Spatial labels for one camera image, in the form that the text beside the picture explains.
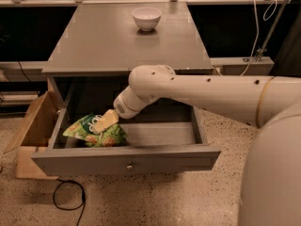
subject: yellow and green package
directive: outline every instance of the yellow and green package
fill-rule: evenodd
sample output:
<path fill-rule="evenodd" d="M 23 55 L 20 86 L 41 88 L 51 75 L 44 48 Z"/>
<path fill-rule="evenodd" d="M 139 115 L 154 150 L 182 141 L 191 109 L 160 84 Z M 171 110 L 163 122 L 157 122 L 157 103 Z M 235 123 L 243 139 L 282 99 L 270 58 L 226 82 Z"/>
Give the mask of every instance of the yellow and green package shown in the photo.
<path fill-rule="evenodd" d="M 63 136 L 82 139 L 89 147 L 124 146 L 127 134 L 118 124 L 113 124 L 100 134 L 95 133 L 94 124 L 101 117 L 91 113 L 70 126 Z"/>

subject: green plastic bag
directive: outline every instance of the green plastic bag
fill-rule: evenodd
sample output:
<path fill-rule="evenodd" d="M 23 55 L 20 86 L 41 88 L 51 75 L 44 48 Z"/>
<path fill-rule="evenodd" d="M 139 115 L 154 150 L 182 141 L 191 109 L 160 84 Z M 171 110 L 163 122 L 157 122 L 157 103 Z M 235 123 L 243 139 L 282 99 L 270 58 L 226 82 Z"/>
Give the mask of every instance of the green plastic bag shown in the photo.
<path fill-rule="evenodd" d="M 63 136 L 82 139 L 89 147 L 124 146 L 127 134 L 118 124 L 112 125 L 100 134 L 93 131 L 94 124 L 101 117 L 91 113 L 70 126 Z"/>

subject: black cable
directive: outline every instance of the black cable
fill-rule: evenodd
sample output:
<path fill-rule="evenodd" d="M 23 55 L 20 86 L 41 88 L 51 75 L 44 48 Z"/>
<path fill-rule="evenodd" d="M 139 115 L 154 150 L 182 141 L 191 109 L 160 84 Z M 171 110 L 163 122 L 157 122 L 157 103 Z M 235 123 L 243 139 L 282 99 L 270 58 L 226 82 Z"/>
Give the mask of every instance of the black cable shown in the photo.
<path fill-rule="evenodd" d="M 60 179 L 57 179 L 57 180 L 58 180 L 59 182 L 61 182 L 61 183 L 56 187 L 56 189 L 55 189 L 55 191 L 54 191 L 54 194 L 53 194 L 54 205 L 55 205 L 56 208 L 58 208 L 58 209 L 60 209 L 60 210 L 66 210 L 66 211 L 73 211 L 73 210 L 79 209 L 80 207 L 83 206 L 82 212 L 81 212 L 81 214 L 80 214 L 80 216 L 79 216 L 79 218 L 78 218 L 78 220 L 77 220 L 77 223 L 76 223 L 76 226 L 78 226 L 78 225 L 79 225 L 79 222 L 80 222 L 80 220 L 81 220 L 81 218 L 82 218 L 82 215 L 83 215 L 83 213 L 84 213 L 85 206 L 86 206 L 86 193 L 85 193 L 84 187 L 81 186 L 79 183 L 73 181 L 73 180 L 67 180 L 67 181 L 63 181 L 63 180 L 60 180 Z M 60 206 L 57 205 L 57 203 L 56 203 L 56 201 L 55 201 L 55 194 L 56 194 L 57 190 L 58 190 L 62 185 L 64 185 L 64 184 L 73 184 L 73 185 L 77 185 L 77 186 L 79 186 L 79 187 L 82 189 L 82 203 L 81 203 L 79 206 L 74 207 L 74 208 L 66 208 L 66 207 L 60 207 Z"/>

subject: snack bag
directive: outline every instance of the snack bag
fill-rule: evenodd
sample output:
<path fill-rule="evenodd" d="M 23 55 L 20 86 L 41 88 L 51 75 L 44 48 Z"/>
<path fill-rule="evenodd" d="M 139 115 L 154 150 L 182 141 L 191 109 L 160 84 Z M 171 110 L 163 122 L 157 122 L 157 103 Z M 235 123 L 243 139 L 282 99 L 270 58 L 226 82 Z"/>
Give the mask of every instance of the snack bag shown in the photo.
<path fill-rule="evenodd" d="M 112 147 L 125 144 L 127 134 L 118 125 L 114 124 L 105 131 L 97 134 L 94 125 L 102 116 L 93 113 L 75 122 L 64 133 L 65 137 L 75 137 L 86 141 L 89 147 Z"/>

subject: terrazzo floor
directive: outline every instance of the terrazzo floor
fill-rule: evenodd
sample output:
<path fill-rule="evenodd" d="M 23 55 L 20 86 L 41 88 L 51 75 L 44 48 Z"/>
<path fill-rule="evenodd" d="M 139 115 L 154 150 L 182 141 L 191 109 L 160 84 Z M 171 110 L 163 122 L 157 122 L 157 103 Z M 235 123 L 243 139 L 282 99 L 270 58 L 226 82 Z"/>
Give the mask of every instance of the terrazzo floor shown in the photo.
<path fill-rule="evenodd" d="M 213 170 L 135 176 L 78 176 L 87 193 L 79 225 L 237 225 L 243 167 L 257 130 L 213 113 L 201 112 L 210 143 L 222 153 Z M 0 154 L 22 118 L 0 119 Z M 2 157 L 0 225 L 76 225 L 81 209 L 62 211 L 53 204 L 58 181 L 16 179 L 17 150 Z M 66 185 L 57 202 L 80 204 L 80 190 Z"/>

